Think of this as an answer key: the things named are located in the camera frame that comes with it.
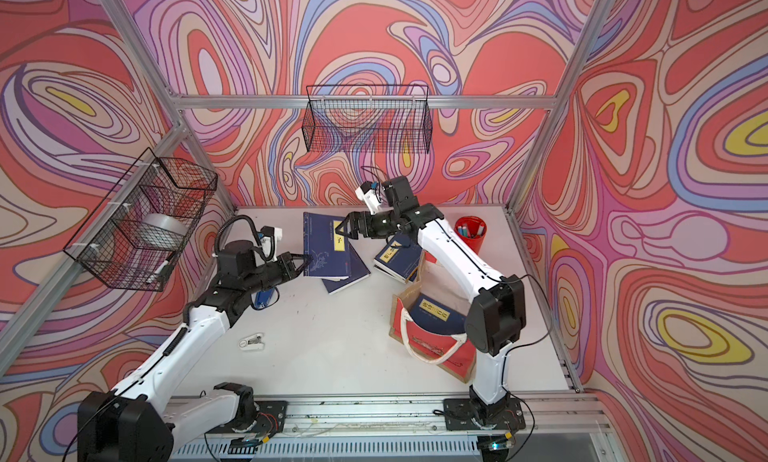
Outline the red beige canvas tote bag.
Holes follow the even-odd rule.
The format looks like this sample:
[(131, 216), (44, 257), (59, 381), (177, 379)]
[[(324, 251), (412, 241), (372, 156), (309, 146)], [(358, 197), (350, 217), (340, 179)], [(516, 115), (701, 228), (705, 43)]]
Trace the red beige canvas tote bag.
[(418, 269), (416, 279), (393, 296), (389, 336), (403, 344), (414, 359), (439, 367), (460, 382), (468, 383), (474, 375), (476, 349), (466, 331), (446, 336), (419, 327), (412, 320), (409, 309), (420, 294), (460, 312), (466, 320), (470, 302), (458, 282), (444, 267), (425, 262)]

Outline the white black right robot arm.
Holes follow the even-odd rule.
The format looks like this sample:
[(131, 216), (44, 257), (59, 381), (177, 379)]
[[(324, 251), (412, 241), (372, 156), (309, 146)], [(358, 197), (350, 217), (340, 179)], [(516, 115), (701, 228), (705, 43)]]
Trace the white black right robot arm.
[(408, 236), (433, 256), (458, 284), (469, 302), (464, 332), (450, 351), (465, 342), (476, 350), (475, 377), (469, 389), (471, 420), (481, 428), (506, 411), (512, 396), (506, 387), (506, 361), (527, 325), (525, 288), (487, 264), (453, 230), (433, 204), (422, 204), (404, 176), (364, 181), (356, 197), (367, 207), (352, 211), (335, 233), (349, 239)]

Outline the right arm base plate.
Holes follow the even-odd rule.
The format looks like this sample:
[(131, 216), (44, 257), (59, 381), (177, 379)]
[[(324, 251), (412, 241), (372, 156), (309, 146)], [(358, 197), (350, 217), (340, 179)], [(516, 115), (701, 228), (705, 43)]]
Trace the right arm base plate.
[(486, 405), (479, 399), (446, 398), (440, 410), (449, 431), (503, 430), (516, 433), (527, 424), (521, 401), (506, 397)]

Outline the green circuit board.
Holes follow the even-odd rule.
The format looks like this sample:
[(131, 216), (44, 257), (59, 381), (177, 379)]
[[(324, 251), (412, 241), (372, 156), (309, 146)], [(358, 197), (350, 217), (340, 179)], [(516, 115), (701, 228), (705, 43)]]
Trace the green circuit board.
[(269, 438), (237, 438), (232, 439), (229, 444), (228, 452), (230, 454), (253, 454), (269, 441)]

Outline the red pen holder cup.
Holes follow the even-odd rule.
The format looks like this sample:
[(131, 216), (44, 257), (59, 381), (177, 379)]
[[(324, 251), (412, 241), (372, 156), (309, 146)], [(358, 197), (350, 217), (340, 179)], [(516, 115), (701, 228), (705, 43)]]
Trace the red pen holder cup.
[[(458, 228), (462, 225), (466, 224), (469, 229), (470, 237), (465, 238), (462, 237), (459, 233)], [(479, 224), (485, 225), (484, 233), (481, 237), (476, 237), (475, 233), (477, 230), (477, 227)], [(462, 216), (460, 217), (454, 224), (454, 230), (458, 234), (459, 238), (476, 254), (480, 253), (481, 247), (484, 242), (485, 235), (487, 233), (487, 224), (483, 219), (477, 216)]]

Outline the small white stapler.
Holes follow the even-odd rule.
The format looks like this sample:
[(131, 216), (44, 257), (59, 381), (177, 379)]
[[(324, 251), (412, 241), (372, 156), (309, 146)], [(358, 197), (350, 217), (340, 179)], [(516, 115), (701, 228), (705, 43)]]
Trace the small white stapler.
[(263, 351), (265, 349), (264, 334), (255, 333), (244, 337), (239, 341), (238, 347), (242, 351)]

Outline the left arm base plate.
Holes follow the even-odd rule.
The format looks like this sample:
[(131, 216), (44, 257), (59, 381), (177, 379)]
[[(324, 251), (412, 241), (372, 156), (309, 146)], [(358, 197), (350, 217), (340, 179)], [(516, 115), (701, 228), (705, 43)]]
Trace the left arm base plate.
[(235, 433), (273, 437), (284, 430), (287, 408), (287, 401), (258, 401), (255, 414), (245, 422), (234, 425), (232, 430)]

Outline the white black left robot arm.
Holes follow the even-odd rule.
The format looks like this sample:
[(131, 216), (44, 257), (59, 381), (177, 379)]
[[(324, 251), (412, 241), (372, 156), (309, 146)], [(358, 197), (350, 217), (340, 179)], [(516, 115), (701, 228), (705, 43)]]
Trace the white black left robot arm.
[(167, 405), (208, 349), (252, 308), (253, 295), (297, 279), (310, 261), (305, 254), (266, 254), (249, 240), (228, 243), (216, 255), (208, 288), (184, 307), (174, 333), (110, 391), (81, 402), (71, 443), (78, 460), (166, 461), (216, 427), (252, 430), (260, 412), (252, 388), (240, 383), (219, 383), (180, 408)]

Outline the navy book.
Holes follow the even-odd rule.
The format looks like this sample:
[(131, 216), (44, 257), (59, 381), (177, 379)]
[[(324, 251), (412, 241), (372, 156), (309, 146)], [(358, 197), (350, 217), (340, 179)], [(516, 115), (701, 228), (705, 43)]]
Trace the navy book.
[(342, 290), (345, 290), (371, 275), (370, 269), (367, 267), (359, 253), (354, 247), (350, 248), (350, 268), (351, 272), (347, 278), (341, 280), (322, 279), (321, 282), (328, 294), (335, 294)]
[(304, 275), (340, 281), (351, 275), (351, 256), (346, 239), (336, 233), (343, 219), (337, 216), (303, 213), (303, 251), (310, 259)]
[(465, 316), (437, 300), (420, 294), (409, 309), (412, 320), (427, 332), (458, 335), (465, 332)]
[(403, 283), (413, 282), (422, 260), (422, 248), (409, 236), (398, 234), (374, 257), (374, 267)]

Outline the white marker in basket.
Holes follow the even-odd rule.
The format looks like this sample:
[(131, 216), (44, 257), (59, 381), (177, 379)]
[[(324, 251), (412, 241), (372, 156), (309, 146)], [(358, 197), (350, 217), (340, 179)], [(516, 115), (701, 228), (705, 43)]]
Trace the white marker in basket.
[(164, 286), (173, 270), (170, 260), (164, 260), (149, 276), (146, 283), (149, 285)]

